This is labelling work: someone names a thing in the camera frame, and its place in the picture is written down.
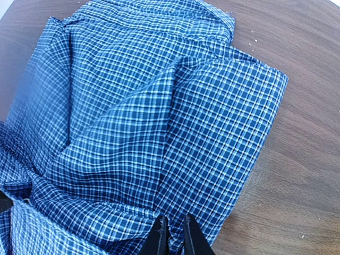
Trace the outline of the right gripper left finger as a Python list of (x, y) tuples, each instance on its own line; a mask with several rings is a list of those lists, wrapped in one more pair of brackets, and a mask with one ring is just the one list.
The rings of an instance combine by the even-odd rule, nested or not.
[(164, 215), (159, 215), (141, 248), (139, 255), (168, 254), (168, 221)]

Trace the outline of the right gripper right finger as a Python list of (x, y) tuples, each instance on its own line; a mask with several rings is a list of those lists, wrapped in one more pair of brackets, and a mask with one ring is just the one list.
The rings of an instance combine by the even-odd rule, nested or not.
[(214, 255), (195, 217), (187, 214), (183, 224), (184, 252), (187, 255)]

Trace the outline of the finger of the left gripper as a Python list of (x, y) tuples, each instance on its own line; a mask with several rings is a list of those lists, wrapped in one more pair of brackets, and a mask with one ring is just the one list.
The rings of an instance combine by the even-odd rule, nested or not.
[(0, 212), (4, 212), (13, 206), (13, 201), (3, 192), (0, 193)]

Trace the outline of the blue checked long sleeve shirt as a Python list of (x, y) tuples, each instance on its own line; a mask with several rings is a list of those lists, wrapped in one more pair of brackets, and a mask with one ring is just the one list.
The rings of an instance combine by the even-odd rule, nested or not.
[(50, 18), (1, 123), (1, 254), (185, 254), (233, 210), (288, 77), (204, 1), (89, 1)]

